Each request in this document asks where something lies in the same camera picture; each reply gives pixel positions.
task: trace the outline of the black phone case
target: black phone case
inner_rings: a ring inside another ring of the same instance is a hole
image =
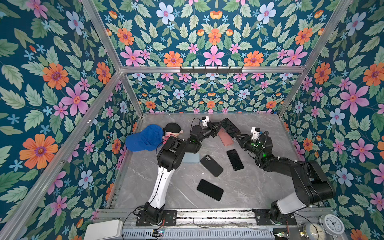
[[[241,170],[244,168],[243,163],[241,162],[241,159],[239,155],[237,154],[236,149],[232,149],[227,151],[227,155],[229,158],[229,161],[231,161],[232,167],[235,171]]]
[[[231,136],[231,138],[235,138],[236,134],[241,133],[240,130],[228,119],[224,118],[220,121],[222,123],[222,128]]]
[[[200,162],[215,177],[223,172],[223,168],[209,155],[205,155]]]
[[[213,185],[212,183],[207,182],[204,179],[200,180],[200,183],[197,186],[197,190],[217,201],[221,200],[221,197],[224,193],[224,190],[222,188],[219,188],[218,186]]]

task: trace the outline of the analog clock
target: analog clock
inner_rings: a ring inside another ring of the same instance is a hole
[[[332,236],[342,234],[345,230],[343,222],[333,214],[321,216],[319,222],[325,232]]]
[[[299,227],[299,232],[307,240],[326,240],[327,238],[324,229],[317,223],[307,222],[303,225],[303,230]]]

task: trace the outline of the metal beam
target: metal beam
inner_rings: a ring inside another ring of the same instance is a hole
[[[55,181],[65,162],[85,134],[89,127],[89,123],[96,117],[100,108],[104,105],[106,99],[109,97],[109,94],[114,89],[120,78],[121,73],[115,73],[100,92],[99,96],[84,114],[79,124],[75,127],[52,161],[44,169],[31,190],[25,196],[23,202],[15,210],[8,222],[3,226],[0,231],[0,239],[15,240],[17,238],[21,229],[28,222],[30,216],[33,214],[42,198],[47,193],[48,188]]]
[[[303,73],[303,66],[260,66],[260,67],[127,67],[121,68],[122,73]]]
[[[340,0],[338,5],[336,6],[335,11],[333,12],[332,16],[329,18],[327,25],[324,28],[324,32],[321,34],[318,42],[316,43],[315,47],[311,51],[310,56],[308,57],[307,61],[304,65],[304,72],[298,76],[295,83],[293,84],[291,90],[289,91],[287,97],[284,100],[284,103],[282,107],[279,110],[279,117],[282,117],[285,113],[286,109],[288,108],[289,104],[291,104],[291,101],[293,100],[295,94],[299,90],[301,84],[305,80],[305,78],[308,76],[308,73],[310,72],[312,66],[315,64],[317,58],[319,57],[321,51],[327,44],[329,38],[331,37],[332,33],[336,29],[337,25],[339,24],[341,18],[347,11],[349,5],[353,2],[353,0]]]
[[[133,105],[133,108],[135,109],[137,115],[142,118],[143,116],[143,110],[141,109],[141,106],[139,104],[139,100],[137,99],[137,96],[135,92],[133,91],[132,85],[129,83],[128,77],[126,74],[123,74],[123,77],[121,78],[121,82],[124,86],[124,88],[127,90],[127,95],[129,99],[131,100],[131,103]]]
[[[107,31],[105,30],[103,20],[101,19],[99,12],[95,6],[95,3],[93,0],[82,0],[83,6],[88,13],[88,16],[99,35],[100,41],[102,45],[105,48],[105,51],[107,52],[109,58],[111,59],[111,62],[115,68],[116,71],[119,71],[122,67],[120,58],[118,53],[115,50],[115,47],[112,44],[112,41],[110,37],[107,34]]]

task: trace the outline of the pink phone case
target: pink phone case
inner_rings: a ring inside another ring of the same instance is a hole
[[[221,141],[223,142],[224,146],[229,146],[233,144],[233,140],[231,136],[224,130],[224,128],[221,128],[217,135],[220,137]]]

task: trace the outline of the marble surface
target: marble surface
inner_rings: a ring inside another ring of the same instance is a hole
[[[180,125],[184,133],[179,137],[189,137],[191,121],[207,114],[149,114],[143,118],[141,129],[149,124],[161,127],[169,122]],[[251,127],[269,131],[272,137],[273,154],[298,159],[286,130],[276,114],[210,114],[212,122],[229,118],[242,132],[250,134]],[[226,151],[236,149],[244,169],[234,171]],[[202,141],[200,158],[211,155],[224,171],[214,177],[202,164],[182,163],[173,174],[167,196],[166,209],[169,208],[250,208],[270,207],[270,204],[294,191],[292,179],[274,172],[259,169],[254,160],[234,139],[233,145],[225,147],[217,136]],[[125,174],[122,187],[117,195],[114,208],[128,209],[144,205],[150,197],[157,177],[155,151],[134,152]],[[221,201],[216,201],[196,190],[201,179],[205,179],[224,190]]]

